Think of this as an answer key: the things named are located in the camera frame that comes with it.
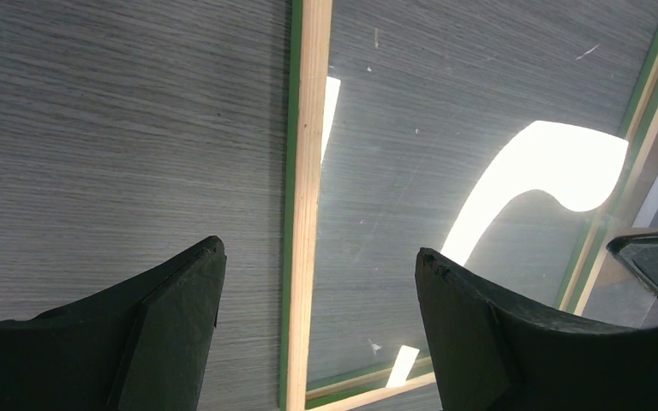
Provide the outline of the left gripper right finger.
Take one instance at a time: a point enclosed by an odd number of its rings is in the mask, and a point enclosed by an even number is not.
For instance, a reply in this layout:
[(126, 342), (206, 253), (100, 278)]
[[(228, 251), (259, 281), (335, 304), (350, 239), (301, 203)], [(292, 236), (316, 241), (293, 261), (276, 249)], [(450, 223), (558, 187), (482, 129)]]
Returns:
[(658, 326), (566, 313), (431, 248), (416, 292), (445, 410), (658, 410)]

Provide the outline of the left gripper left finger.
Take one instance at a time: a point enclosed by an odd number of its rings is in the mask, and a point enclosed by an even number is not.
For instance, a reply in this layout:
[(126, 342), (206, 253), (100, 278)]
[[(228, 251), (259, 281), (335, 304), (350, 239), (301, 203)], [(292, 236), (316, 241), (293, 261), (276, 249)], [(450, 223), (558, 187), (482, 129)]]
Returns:
[(94, 295), (0, 321), (0, 410), (194, 410), (224, 285), (209, 236)]

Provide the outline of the wooden picture frame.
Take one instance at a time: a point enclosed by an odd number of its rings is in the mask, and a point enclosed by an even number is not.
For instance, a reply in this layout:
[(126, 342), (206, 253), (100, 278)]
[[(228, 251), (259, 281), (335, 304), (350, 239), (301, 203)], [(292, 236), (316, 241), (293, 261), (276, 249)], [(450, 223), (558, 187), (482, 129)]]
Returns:
[[(281, 397), (283, 410), (445, 410), (425, 350), (403, 346), (386, 369), (310, 389), (308, 355), (322, 164), (340, 83), (329, 75), (337, 1), (298, 1), (292, 16), (290, 119), (294, 163), (287, 188)], [(519, 131), (477, 180), (436, 252), (479, 277), (560, 311), (579, 279), (632, 141), (658, 101), (658, 29), (617, 134), (538, 120)], [(651, 226), (635, 235), (658, 231)], [(658, 326), (658, 298), (612, 254), (582, 315), (636, 329)]]

